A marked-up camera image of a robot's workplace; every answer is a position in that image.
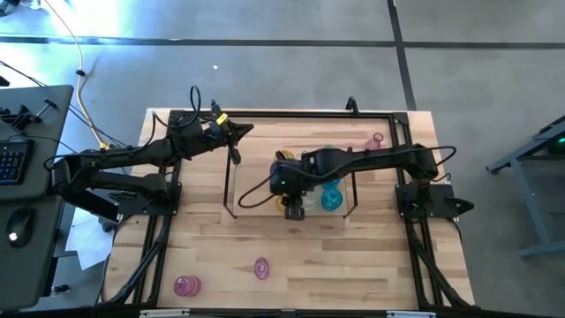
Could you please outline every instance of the black desk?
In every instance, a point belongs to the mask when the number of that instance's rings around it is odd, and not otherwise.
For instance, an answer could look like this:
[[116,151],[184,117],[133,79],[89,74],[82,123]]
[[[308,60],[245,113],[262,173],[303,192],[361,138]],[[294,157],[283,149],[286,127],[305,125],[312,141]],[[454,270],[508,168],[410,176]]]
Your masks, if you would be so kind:
[[[49,136],[59,140],[63,131],[69,102],[72,97],[71,86],[30,87],[0,90],[0,107],[9,108],[12,113],[23,103],[37,113],[43,107],[43,99],[49,98],[58,106],[57,111],[47,110],[45,125],[31,124],[29,135]],[[7,124],[0,122],[0,139],[16,134]],[[16,197],[26,191],[27,184],[45,183],[49,178],[42,167],[43,161],[56,154],[58,144],[53,140],[35,139],[34,156],[26,174],[26,180],[19,188],[13,185],[0,186],[0,192],[14,193]],[[34,234],[23,248],[12,248],[5,237],[5,228],[10,214],[28,203],[36,208]],[[57,239],[57,226],[62,215],[63,199],[60,197],[40,197],[0,201],[0,310],[31,307],[40,296],[50,288],[54,273],[53,253]]]

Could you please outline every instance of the wooden tabletop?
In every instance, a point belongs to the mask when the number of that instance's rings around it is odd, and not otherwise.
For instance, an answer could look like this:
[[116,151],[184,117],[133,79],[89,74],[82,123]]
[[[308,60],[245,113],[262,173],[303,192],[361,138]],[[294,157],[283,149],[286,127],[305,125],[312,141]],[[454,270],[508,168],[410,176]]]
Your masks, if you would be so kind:
[[[147,110],[140,143],[151,133],[151,111],[168,118],[169,109]],[[430,112],[409,112],[414,143],[438,146]],[[379,119],[272,119],[232,118],[255,124],[239,143],[240,170],[256,170],[248,181],[230,178],[230,202],[268,175],[268,164],[276,150],[333,145],[360,149],[376,132],[383,147],[390,147],[388,123]],[[155,138],[165,128],[158,125]],[[181,208],[173,218],[162,272],[159,307],[296,308],[296,309],[416,309],[417,301],[410,254],[403,221],[396,212],[395,170],[358,173],[359,205],[353,214],[306,217],[286,221],[266,203],[265,213],[247,213],[233,220],[222,205],[227,150],[199,155],[183,161]],[[152,166],[137,166],[132,174],[157,172]],[[257,198],[250,196],[248,203]],[[116,236],[109,259],[105,298],[116,294],[139,263],[147,228],[146,216],[133,216]],[[471,286],[455,226],[447,220],[431,219],[430,229],[436,262],[463,299],[473,303]],[[265,257],[269,277],[258,280],[253,265]],[[429,276],[422,263],[426,295],[432,300]],[[144,299],[153,279],[149,268]],[[195,275],[202,290],[192,298],[173,292],[179,276]]]

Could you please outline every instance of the wooden table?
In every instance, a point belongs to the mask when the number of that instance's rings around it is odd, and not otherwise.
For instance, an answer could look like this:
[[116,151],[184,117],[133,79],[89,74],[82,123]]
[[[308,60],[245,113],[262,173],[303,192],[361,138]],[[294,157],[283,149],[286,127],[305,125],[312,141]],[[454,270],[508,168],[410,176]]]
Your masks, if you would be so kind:
[[[147,110],[140,143],[145,143],[151,132],[151,111]],[[168,118],[170,112],[154,111],[160,118]],[[254,164],[262,167],[272,161],[279,148],[291,148],[295,153],[304,147],[327,144],[360,148],[375,132],[384,135],[383,147],[391,146],[388,123],[376,119],[232,120],[255,124],[240,141],[243,159],[239,169]],[[409,112],[409,120],[414,143],[438,146],[430,112]],[[155,138],[164,134],[165,128],[158,125]],[[296,222],[284,220],[282,214],[234,220],[222,205],[226,158],[227,149],[222,148],[182,163],[181,208],[170,228],[159,307],[417,308],[406,231],[396,212],[395,170],[358,173],[359,205],[345,220],[340,216],[313,216]],[[152,166],[138,166],[132,174],[143,176],[156,171]],[[258,169],[256,174],[265,178],[268,171]],[[238,197],[232,193],[230,199],[237,201]],[[117,234],[106,275],[106,298],[116,294],[138,265],[146,227],[146,216],[133,216]],[[439,268],[462,298],[472,303],[455,226],[446,220],[430,219],[430,229]],[[260,256],[270,263],[265,281],[253,274],[253,264]],[[432,299],[425,268],[422,263],[426,295]],[[153,271],[150,267],[147,272],[144,299]],[[182,275],[200,277],[203,286],[199,295],[175,295],[173,282]]]

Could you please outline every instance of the pink object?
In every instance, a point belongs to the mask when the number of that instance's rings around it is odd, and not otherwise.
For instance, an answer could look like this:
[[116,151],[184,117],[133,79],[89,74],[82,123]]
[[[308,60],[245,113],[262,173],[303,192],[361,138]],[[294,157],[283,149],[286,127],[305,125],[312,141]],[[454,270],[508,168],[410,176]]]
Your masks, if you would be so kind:
[[260,280],[268,276],[268,262],[264,257],[260,257],[255,261],[255,276]]
[[367,150],[377,150],[380,149],[380,142],[383,141],[385,138],[380,132],[376,132],[373,135],[373,138],[368,140],[365,143],[365,149]]
[[194,297],[200,292],[202,282],[196,276],[181,276],[173,286],[175,294],[181,297]]

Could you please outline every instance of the computer mouse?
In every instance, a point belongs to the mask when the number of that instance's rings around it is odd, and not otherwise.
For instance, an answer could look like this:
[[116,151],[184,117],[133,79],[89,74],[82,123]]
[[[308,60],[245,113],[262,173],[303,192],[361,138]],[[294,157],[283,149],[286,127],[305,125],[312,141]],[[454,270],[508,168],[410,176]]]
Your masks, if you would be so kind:
[[29,243],[34,233],[35,208],[22,207],[12,212],[6,225],[8,244],[21,248]]

